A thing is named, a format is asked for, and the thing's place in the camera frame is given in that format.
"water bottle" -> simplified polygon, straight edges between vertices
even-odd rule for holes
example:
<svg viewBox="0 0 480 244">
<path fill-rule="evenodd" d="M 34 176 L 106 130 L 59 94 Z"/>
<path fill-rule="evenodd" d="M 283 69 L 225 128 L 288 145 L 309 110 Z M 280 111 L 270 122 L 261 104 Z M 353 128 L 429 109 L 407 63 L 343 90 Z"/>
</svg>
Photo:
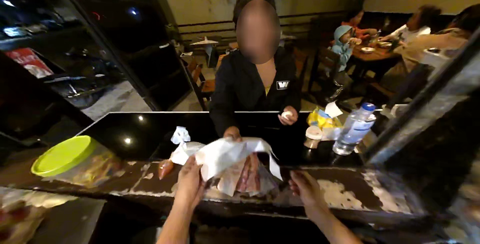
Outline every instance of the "water bottle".
<svg viewBox="0 0 480 244">
<path fill-rule="evenodd" d="M 360 109 L 353 111 L 347 117 L 338 139 L 333 145 L 333 151 L 338 155 L 349 155 L 355 146 L 360 143 L 375 123 L 375 116 L 372 114 L 375 105 L 365 102 Z"/>
</svg>

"black countertop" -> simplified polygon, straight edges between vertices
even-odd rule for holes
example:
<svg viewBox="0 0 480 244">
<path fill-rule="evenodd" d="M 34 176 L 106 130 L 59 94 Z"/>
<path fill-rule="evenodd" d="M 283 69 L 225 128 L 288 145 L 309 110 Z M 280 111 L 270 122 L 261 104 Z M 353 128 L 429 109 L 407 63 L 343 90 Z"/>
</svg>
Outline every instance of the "black countertop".
<svg viewBox="0 0 480 244">
<path fill-rule="evenodd" d="M 362 166 L 359 155 L 340 156 L 332 151 L 334 141 L 322 141 L 317 149 L 303 145 L 308 112 L 300 112 L 292 126 L 283 126 L 278 112 L 236 112 L 243 137 L 260 137 L 272 146 L 281 166 Z M 88 135 L 119 157 L 133 161 L 168 159 L 177 145 L 171 137 L 177 126 L 187 128 L 191 141 L 203 144 L 219 138 L 208 112 L 109 113 L 79 135 Z"/>
</svg>

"hand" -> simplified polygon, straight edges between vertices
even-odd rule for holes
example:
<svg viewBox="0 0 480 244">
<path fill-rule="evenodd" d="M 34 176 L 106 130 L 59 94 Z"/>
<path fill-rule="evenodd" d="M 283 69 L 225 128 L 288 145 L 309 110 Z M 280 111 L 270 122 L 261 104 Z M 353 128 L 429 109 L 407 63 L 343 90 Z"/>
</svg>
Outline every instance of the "hand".
<svg viewBox="0 0 480 244">
<path fill-rule="evenodd" d="M 223 133 L 223 138 L 227 137 L 232 137 L 235 142 L 242 141 L 242 136 L 240 136 L 240 130 L 235 126 L 228 127 L 225 130 L 225 132 Z"/>
<path fill-rule="evenodd" d="M 190 156 L 178 173 L 178 189 L 174 205 L 193 212 L 204 197 L 205 182 L 200 177 L 200 168 L 201 165 L 197 165 L 195 156 Z"/>
<path fill-rule="evenodd" d="M 369 28 L 367 33 L 370 34 L 370 35 L 376 35 L 378 33 L 378 31 L 375 28 Z"/>
<path fill-rule="evenodd" d="M 282 117 L 281 115 L 278 115 L 278 120 L 280 121 L 281 124 L 283 125 L 293 125 L 295 122 L 297 122 L 299 115 L 297 113 L 297 110 L 293 108 L 292 106 L 287 106 L 285 109 L 283 109 L 283 112 L 290 111 L 292 112 L 292 115 L 287 115 L 286 118 Z"/>
<path fill-rule="evenodd" d="M 316 222 L 330 216 L 330 209 L 324 198 L 324 190 L 318 182 L 305 171 L 290 171 L 292 179 L 288 181 L 293 194 L 300 196 L 307 217 Z"/>
</svg>

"woman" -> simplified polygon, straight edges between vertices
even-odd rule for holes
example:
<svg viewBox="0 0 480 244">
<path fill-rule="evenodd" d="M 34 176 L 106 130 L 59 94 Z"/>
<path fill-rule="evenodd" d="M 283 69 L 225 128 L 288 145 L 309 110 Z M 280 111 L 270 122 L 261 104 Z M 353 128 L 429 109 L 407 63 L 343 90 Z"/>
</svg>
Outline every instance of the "woman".
<svg viewBox="0 0 480 244">
<path fill-rule="evenodd" d="M 366 40 L 370 36 L 377 34 L 375 28 L 360 29 L 358 25 L 363 17 L 363 10 L 353 10 L 349 11 L 346 15 L 348 21 L 342 22 L 342 26 L 351 26 L 355 31 L 355 38 Z"/>
<path fill-rule="evenodd" d="M 391 34 L 382 37 L 381 41 L 400 39 L 399 45 L 405 45 L 418 36 L 430 34 L 430 23 L 440 15 L 442 10 L 434 5 L 423 5 L 418 8 L 405 25 L 401 26 Z"/>
<path fill-rule="evenodd" d="M 241 141 L 234 111 L 291 112 L 297 121 L 300 89 L 293 57 L 279 47 L 280 24 L 274 0 L 237 0 L 233 22 L 238 47 L 222 59 L 215 78 L 210 117 L 220 137 Z"/>
</svg>

